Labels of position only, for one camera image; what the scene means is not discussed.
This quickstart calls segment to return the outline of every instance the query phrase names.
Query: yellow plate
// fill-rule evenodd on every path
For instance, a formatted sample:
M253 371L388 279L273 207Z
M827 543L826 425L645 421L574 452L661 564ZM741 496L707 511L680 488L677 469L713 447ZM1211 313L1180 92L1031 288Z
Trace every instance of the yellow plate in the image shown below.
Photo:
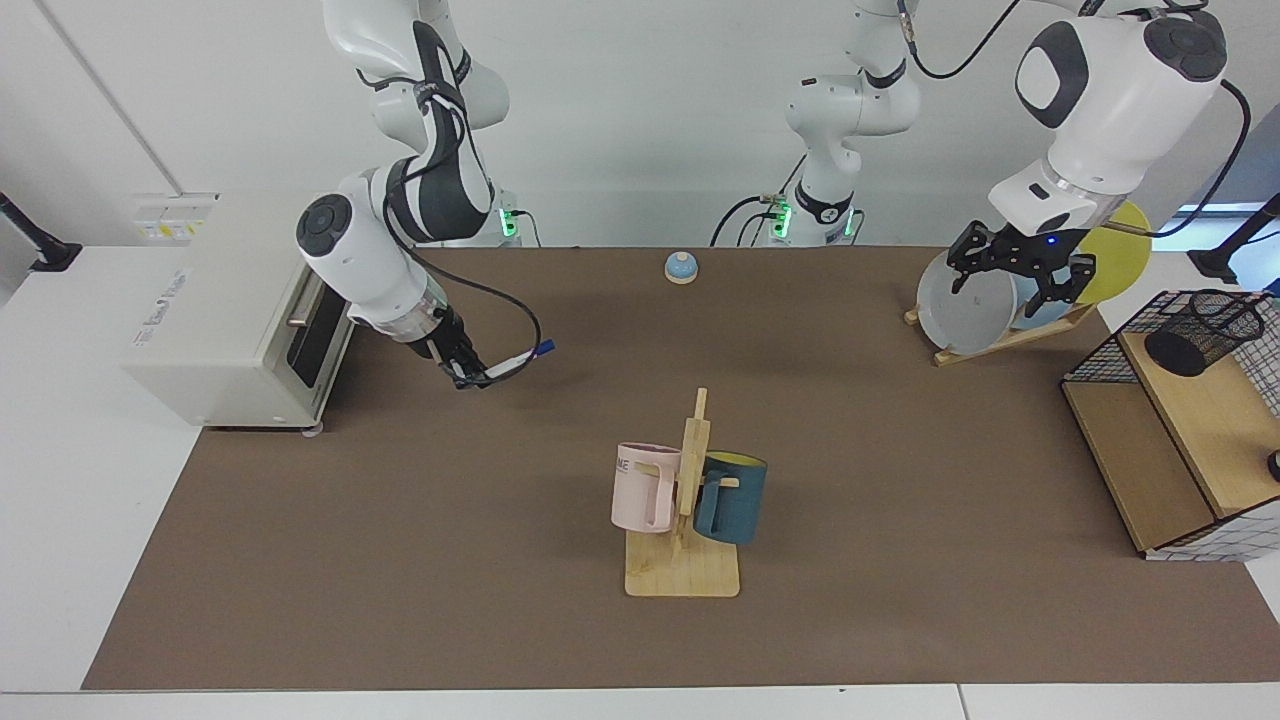
M1151 229L1147 215L1133 202L1126 201L1121 205L1111 219L1146 231ZM1093 305L1111 300L1138 282L1151 260L1151 238L1096 228L1084 237L1076 252L1087 252L1098 258L1098 273L1076 300L1079 305Z

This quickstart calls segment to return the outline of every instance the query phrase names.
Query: brown table mat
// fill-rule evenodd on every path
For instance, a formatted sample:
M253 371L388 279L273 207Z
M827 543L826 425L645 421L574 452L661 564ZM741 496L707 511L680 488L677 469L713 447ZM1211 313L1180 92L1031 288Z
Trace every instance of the brown table mat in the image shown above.
M937 250L440 251L559 350L457 393L358 332L316 439L206 432L86 689L1280 680L1234 564L1139 560L1057 380L1101 320L947 369L901 322ZM483 355L509 306L449 288ZM731 601L632 600L614 446L771 462Z

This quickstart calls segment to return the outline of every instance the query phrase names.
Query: green indicator light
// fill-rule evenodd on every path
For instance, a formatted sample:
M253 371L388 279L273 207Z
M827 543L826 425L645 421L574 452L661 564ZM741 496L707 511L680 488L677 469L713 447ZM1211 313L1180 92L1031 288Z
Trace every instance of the green indicator light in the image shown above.
M773 223L773 237L777 237L778 240L785 240L787 234L791 232L792 210L791 206L787 205L786 202L778 202L778 210L782 213L782 217L774 220Z
M502 218L502 234L507 237L516 237L516 233L520 232L520 227L516 224L516 218L500 208L498 209L498 215Z

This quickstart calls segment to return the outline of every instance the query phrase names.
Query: wooden base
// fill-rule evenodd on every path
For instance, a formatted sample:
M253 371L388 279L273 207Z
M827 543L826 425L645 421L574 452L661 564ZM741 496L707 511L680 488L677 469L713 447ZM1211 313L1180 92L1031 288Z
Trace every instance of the wooden base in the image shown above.
M631 597L737 597L737 547L704 538L689 518L660 536L627 533Z
M1139 552L1213 524L1213 512L1140 386L1062 383L1062 392Z
M995 345L983 350L982 352L975 352L973 355L956 355L950 350L943 350L933 355L933 364L938 368L945 368L947 365L955 365L956 363L964 363L965 360L973 360L974 357L982 357L984 355L991 355L993 352L1001 352L1020 345L1027 345L1029 342L1036 342L1038 340L1044 340L1047 337L1053 337L1069 331L1074 331L1085 318L1092 315L1098 309L1097 305L1080 305L1073 307L1066 315L1060 319L1030 331L1009 331L1005 333L1000 341ZM920 324L920 309L915 307L909 310L906 315L902 316L902 322L909 325Z
M1198 378L1175 375L1152 360L1146 336L1124 333L1120 347L1220 519L1280 498L1267 456L1280 447L1280 423L1228 356Z

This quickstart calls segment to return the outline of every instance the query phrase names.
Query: pink mug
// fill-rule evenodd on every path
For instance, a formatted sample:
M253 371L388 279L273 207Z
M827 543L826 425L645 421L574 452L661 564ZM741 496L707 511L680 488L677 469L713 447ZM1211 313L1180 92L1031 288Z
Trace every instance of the pink mug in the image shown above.
M662 445L618 446L613 474L613 524L634 533L666 533L676 524L680 451Z

